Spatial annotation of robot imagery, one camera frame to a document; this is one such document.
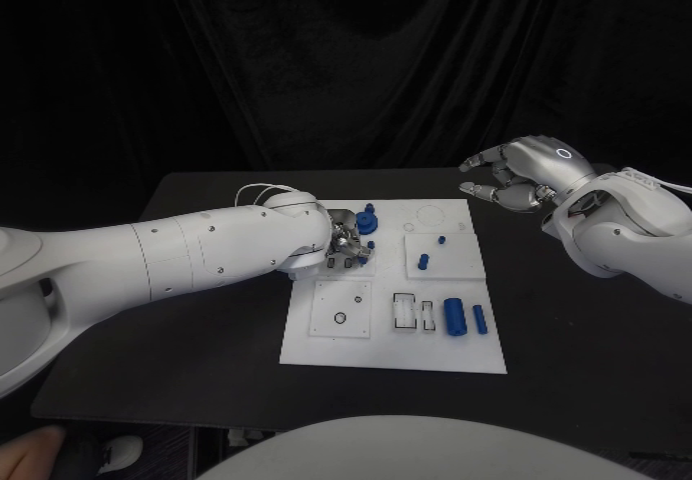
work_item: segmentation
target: blue object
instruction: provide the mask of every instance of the blue object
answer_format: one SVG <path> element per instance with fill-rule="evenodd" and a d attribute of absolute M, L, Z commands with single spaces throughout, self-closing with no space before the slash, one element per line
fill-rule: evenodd
<path fill-rule="evenodd" d="M 428 260 L 430 256 L 427 253 L 421 255 L 421 260 L 418 261 L 418 270 L 427 270 L 428 269 Z"/>
<path fill-rule="evenodd" d="M 360 235 L 368 235 L 378 229 L 378 217 L 372 203 L 365 206 L 365 212 L 356 213 L 356 225 Z"/>
<path fill-rule="evenodd" d="M 444 318 L 447 320 L 447 333 L 454 337 L 466 335 L 464 304 L 460 298 L 448 298 L 444 301 Z"/>
<path fill-rule="evenodd" d="M 486 335 L 487 325 L 486 316 L 483 315 L 483 307 L 480 305 L 473 306 L 473 316 L 476 317 L 476 326 L 479 327 L 479 333 Z"/>

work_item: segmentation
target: table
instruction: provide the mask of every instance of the table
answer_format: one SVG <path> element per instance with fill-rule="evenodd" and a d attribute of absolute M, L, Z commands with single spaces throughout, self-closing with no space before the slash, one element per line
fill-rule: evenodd
<path fill-rule="evenodd" d="M 231 206 L 247 183 L 394 199 L 460 198 L 464 180 L 492 182 L 489 170 L 172 174 L 141 220 Z M 588 275 L 541 232 L 541 214 L 469 204 L 508 375 L 280 365 L 291 282 L 275 272 L 95 325 L 59 356 L 33 414 L 277 431 L 427 415 L 572 445 L 689 453 L 692 306 L 630 276 Z"/>

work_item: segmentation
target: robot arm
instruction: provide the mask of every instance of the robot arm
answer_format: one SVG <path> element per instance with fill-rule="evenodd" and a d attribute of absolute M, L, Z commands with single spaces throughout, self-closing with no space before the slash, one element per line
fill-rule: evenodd
<path fill-rule="evenodd" d="M 94 230 L 0 228 L 0 397 L 82 331 L 123 310 L 273 270 L 298 279 L 333 251 L 369 256 L 355 214 L 327 211 L 297 191 L 274 195 L 264 206 Z"/>
<path fill-rule="evenodd" d="M 627 272 L 692 303 L 692 212 L 662 184 L 692 193 L 688 187 L 633 169 L 598 177 L 577 150 L 545 136 L 483 151 L 460 170 L 484 163 L 503 187 L 466 182 L 461 191 L 516 212 L 535 212 L 552 202 L 542 228 L 580 267 L 603 278 Z"/>

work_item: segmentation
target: rectangular slot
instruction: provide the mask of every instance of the rectangular slot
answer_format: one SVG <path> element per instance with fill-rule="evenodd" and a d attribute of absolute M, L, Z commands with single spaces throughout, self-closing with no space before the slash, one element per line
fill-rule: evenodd
<path fill-rule="evenodd" d="M 433 318 L 433 302 L 421 302 L 422 331 L 433 333 L 435 331 L 435 319 Z"/>
<path fill-rule="evenodd" d="M 394 329 L 398 332 L 415 332 L 415 295 L 412 293 L 394 294 Z"/>

